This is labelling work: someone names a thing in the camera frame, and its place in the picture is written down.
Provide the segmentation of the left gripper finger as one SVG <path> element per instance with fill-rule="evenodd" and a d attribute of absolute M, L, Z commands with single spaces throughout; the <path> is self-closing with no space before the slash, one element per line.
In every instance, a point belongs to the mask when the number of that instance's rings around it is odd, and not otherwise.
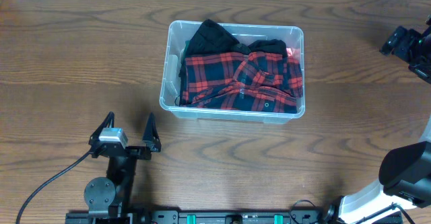
<path fill-rule="evenodd" d="M 151 152 L 161 152 L 162 144 L 156 129 L 156 117 L 153 113 L 148 117 L 142 141 Z"/>
<path fill-rule="evenodd" d="M 93 145 L 99 141 L 99 136 L 104 128 L 114 127 L 114 112 L 109 112 L 106 118 L 102 121 L 100 126 L 90 135 L 88 144 Z"/>

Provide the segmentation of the pink garment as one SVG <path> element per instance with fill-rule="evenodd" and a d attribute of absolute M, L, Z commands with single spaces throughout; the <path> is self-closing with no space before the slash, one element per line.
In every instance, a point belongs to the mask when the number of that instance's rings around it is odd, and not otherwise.
<path fill-rule="evenodd" d="M 289 57 L 292 57 L 298 61 L 301 58 L 301 50 L 299 48 L 287 48 L 286 52 Z"/>

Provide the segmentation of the large black garment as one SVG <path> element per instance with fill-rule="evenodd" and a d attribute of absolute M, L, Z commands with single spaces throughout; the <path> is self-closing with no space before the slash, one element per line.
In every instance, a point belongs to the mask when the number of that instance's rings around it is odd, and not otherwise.
<path fill-rule="evenodd" d="M 281 40 L 256 40 L 246 45 L 212 20 L 205 20 L 195 32 L 185 49 L 179 76 L 181 79 L 197 80 L 203 75 L 205 80 L 231 78 L 239 64 L 252 52 L 267 52 L 288 56 L 286 43 Z M 193 57 L 211 57 L 202 66 L 192 65 Z"/>

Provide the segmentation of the red navy plaid garment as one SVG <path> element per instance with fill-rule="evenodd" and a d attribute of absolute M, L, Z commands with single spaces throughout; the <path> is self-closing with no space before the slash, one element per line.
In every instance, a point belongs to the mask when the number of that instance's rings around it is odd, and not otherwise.
<path fill-rule="evenodd" d="M 262 51 L 189 56 L 181 83 L 179 105 L 190 108 L 295 114 L 303 96 L 299 61 Z"/>

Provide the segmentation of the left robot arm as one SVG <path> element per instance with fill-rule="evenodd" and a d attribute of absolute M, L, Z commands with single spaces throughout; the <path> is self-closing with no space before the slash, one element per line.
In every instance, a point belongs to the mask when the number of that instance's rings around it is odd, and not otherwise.
<path fill-rule="evenodd" d="M 106 175 L 94 178 L 84 190 L 90 223 L 143 223 L 145 214 L 130 207 L 130 197 L 139 160 L 150 160 L 161 151 L 156 118 L 150 114 L 142 137 L 142 145 L 128 144 L 121 128 L 114 127 L 114 113 L 109 112 L 91 134 L 89 145 L 93 158 L 109 159 Z"/>

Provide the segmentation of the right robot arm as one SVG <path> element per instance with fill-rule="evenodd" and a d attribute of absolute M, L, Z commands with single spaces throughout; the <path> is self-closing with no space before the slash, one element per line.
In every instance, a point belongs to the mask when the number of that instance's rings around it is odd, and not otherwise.
<path fill-rule="evenodd" d="M 430 28 L 399 26 L 380 53 L 395 55 L 430 83 Z M 418 143 L 393 149 L 380 165 L 378 179 L 359 192 L 333 202 L 321 223 L 413 223 L 407 211 L 430 206 L 430 125 Z"/>

